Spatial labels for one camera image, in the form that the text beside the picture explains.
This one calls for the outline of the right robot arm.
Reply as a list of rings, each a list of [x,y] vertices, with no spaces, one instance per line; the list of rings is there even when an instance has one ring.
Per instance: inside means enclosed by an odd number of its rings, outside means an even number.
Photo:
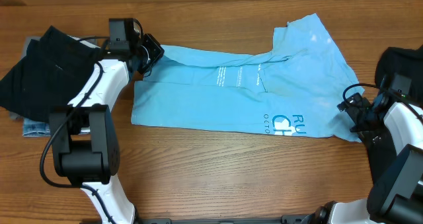
[[[373,187],[364,199],[327,204],[311,223],[422,222],[422,109],[411,87],[396,73],[383,78],[373,102],[359,93],[343,98],[338,109],[365,145]]]

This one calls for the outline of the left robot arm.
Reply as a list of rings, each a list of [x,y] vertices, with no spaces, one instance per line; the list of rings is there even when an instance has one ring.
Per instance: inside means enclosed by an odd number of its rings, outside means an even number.
[[[120,148],[111,110],[134,73],[150,76],[165,51],[135,18],[108,23],[90,79],[67,106],[50,113],[52,134],[39,170],[50,186],[84,191],[101,223],[141,223],[118,178]]]

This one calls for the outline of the light blue t-shirt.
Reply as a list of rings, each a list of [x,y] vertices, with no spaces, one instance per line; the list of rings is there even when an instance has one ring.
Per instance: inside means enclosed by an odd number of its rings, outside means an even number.
[[[357,141],[337,106],[347,87],[363,93],[320,18],[274,30],[257,55],[165,46],[135,83],[134,125]]]

